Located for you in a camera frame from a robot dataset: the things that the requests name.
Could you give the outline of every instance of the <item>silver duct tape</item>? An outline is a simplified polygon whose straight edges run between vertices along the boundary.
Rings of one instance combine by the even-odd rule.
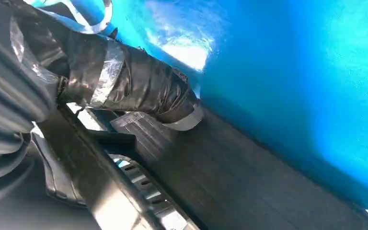
[[[203,117],[204,112],[202,111],[202,106],[200,104],[196,104],[194,106],[194,111],[190,113],[188,116],[174,123],[163,125],[177,131],[187,131],[198,125]]]
[[[89,107],[98,108],[105,103],[119,77],[124,61],[125,54],[120,44],[116,41],[108,40],[105,61],[103,62],[101,75],[92,95],[91,102],[88,105]]]

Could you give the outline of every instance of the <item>clear plastic tape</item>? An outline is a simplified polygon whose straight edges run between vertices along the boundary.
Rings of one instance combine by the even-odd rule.
[[[15,52],[18,61],[21,62],[23,59],[24,53],[24,41],[23,41],[23,34],[20,31],[18,24],[16,23],[15,19],[11,18],[11,43],[13,51]]]
[[[122,70],[124,61],[125,54],[120,44],[116,41],[108,40],[105,61],[103,62],[101,75],[92,95],[91,102],[88,105],[89,107],[98,108],[105,103]]]
[[[10,38],[12,49],[20,62],[21,70],[42,93],[48,110],[53,109],[56,104],[59,77],[40,66],[36,57],[24,42],[22,31],[13,17],[11,19]]]

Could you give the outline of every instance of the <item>blue plastic tank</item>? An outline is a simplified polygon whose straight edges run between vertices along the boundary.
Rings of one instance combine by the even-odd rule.
[[[105,33],[181,69],[217,114],[368,209],[368,0],[113,3]]]

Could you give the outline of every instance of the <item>ribbed plastic surface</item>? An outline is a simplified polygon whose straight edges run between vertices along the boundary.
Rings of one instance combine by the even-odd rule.
[[[368,230],[368,214],[337,199],[209,110],[178,132],[132,112],[112,122],[137,137],[134,159],[157,175],[201,229]]]
[[[33,161],[23,158],[32,121],[45,119],[57,91],[57,79],[39,68],[11,14],[0,4],[0,198],[30,171]]]

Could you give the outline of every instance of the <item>flexible duct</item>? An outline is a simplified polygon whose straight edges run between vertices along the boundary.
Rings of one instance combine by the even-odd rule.
[[[32,121],[55,108],[58,78],[41,68],[12,18],[0,4],[0,198],[26,177]]]

